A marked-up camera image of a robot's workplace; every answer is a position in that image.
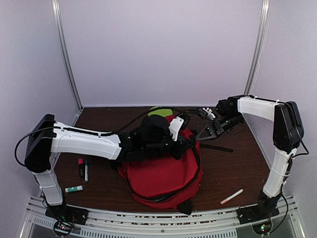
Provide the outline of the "red backpack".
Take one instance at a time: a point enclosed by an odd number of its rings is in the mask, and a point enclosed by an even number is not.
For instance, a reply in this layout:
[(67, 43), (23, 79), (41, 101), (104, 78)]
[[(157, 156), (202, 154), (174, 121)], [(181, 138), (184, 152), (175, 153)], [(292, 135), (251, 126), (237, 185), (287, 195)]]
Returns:
[(133, 199), (154, 209), (176, 209), (191, 215), (191, 199), (197, 194), (203, 177), (201, 148), (233, 152), (233, 149), (201, 144), (197, 132), (188, 128), (180, 132), (194, 145), (177, 160), (170, 154), (150, 157), (143, 162), (111, 162), (110, 167), (126, 181)]

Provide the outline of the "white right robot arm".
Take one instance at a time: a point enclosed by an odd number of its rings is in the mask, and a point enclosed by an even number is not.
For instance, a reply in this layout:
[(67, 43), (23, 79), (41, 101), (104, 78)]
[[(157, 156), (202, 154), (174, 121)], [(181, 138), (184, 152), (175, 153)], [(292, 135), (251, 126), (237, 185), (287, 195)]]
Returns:
[(216, 112), (221, 118), (218, 119), (209, 108), (197, 110), (198, 116), (208, 120), (196, 137), (198, 141), (220, 137), (241, 123), (244, 115), (259, 117), (273, 123), (274, 158), (267, 181), (259, 194), (258, 204), (254, 207), (254, 215), (264, 219), (273, 211), (282, 196), (282, 187), (290, 175), (292, 161), (298, 156), (298, 148), (304, 146), (304, 127), (298, 105), (294, 101), (281, 102), (253, 95), (238, 95), (220, 100)]

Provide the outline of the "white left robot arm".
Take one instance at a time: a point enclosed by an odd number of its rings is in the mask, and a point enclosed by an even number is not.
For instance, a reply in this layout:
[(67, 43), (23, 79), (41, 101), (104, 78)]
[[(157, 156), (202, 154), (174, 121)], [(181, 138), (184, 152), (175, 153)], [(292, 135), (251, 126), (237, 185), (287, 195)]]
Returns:
[(111, 132), (72, 127), (46, 114), (32, 132), (22, 137), (28, 142), (21, 165), (35, 176), (48, 207), (60, 220), (67, 220), (71, 209), (66, 206), (64, 192), (51, 166), (52, 153), (97, 156), (121, 163), (143, 162), (150, 156), (162, 155), (180, 160), (188, 151), (196, 155), (194, 136), (181, 135), (186, 128), (185, 119), (176, 116), (168, 121), (153, 111), (150, 109)]

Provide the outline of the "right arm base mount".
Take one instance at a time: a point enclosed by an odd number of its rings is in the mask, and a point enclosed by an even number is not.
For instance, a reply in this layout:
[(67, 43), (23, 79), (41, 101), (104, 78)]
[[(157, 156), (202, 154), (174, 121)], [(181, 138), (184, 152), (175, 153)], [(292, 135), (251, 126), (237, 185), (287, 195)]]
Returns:
[(272, 218), (279, 215), (279, 210), (273, 208), (268, 214), (261, 214), (255, 206), (240, 206), (237, 210), (239, 223), (249, 224), (255, 234), (260, 236), (268, 236), (273, 231)]

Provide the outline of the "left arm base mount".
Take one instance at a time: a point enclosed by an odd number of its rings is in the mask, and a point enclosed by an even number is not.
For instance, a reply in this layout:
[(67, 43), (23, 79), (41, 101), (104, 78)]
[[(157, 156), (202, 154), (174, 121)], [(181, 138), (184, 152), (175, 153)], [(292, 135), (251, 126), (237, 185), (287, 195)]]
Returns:
[(66, 213), (57, 215), (52, 213), (49, 208), (46, 209), (45, 215), (55, 219), (53, 231), (59, 237), (70, 235), (75, 225), (85, 225), (88, 218), (88, 210), (67, 206)]

